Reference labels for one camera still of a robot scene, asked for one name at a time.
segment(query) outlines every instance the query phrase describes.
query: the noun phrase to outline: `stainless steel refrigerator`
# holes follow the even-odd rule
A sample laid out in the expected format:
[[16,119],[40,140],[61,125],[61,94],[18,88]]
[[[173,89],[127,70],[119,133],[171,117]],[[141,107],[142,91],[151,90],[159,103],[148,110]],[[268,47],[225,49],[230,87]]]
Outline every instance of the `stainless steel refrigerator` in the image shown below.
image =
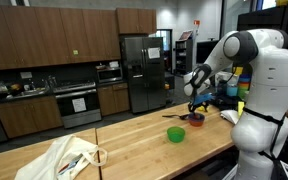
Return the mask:
[[121,52],[132,112],[164,107],[166,93],[163,38],[123,38]]

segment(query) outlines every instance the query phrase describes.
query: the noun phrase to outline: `green cup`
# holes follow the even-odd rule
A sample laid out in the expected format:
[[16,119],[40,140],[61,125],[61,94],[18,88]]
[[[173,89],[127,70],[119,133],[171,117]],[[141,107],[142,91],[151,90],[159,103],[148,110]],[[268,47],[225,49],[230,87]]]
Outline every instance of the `green cup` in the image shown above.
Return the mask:
[[185,130],[178,126],[173,126],[167,129],[168,139],[174,143],[182,142],[185,136]]

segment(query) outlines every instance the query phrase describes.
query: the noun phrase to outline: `wooden table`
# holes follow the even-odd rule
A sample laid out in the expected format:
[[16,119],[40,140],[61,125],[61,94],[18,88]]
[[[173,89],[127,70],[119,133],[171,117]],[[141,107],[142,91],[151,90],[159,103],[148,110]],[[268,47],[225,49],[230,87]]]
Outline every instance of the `wooden table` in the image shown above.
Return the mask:
[[[102,178],[170,179],[233,146],[233,125],[215,107],[203,112],[206,119],[201,127],[162,117],[187,113],[187,104],[182,104],[97,129],[98,145],[108,151]],[[182,142],[168,140],[166,130],[171,126],[185,129]]]
[[[74,134],[81,139],[96,144],[95,129]],[[54,140],[55,139],[0,153],[0,179],[14,179],[17,171],[21,167],[46,152]],[[88,165],[75,179],[100,179],[99,168]]]

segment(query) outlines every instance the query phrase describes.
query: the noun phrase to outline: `white cloth bag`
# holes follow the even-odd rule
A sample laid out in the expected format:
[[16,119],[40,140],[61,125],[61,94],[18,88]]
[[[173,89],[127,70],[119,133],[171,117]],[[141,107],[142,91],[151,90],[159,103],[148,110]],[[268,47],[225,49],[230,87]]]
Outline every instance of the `white cloth bag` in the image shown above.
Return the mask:
[[[104,154],[100,163],[94,161],[97,151],[102,151]],[[58,175],[65,165],[79,156],[81,158],[74,168]],[[102,166],[106,163],[106,159],[107,152],[104,149],[74,135],[67,135],[55,140],[44,154],[19,169],[15,180],[70,180],[74,179],[89,163]]]

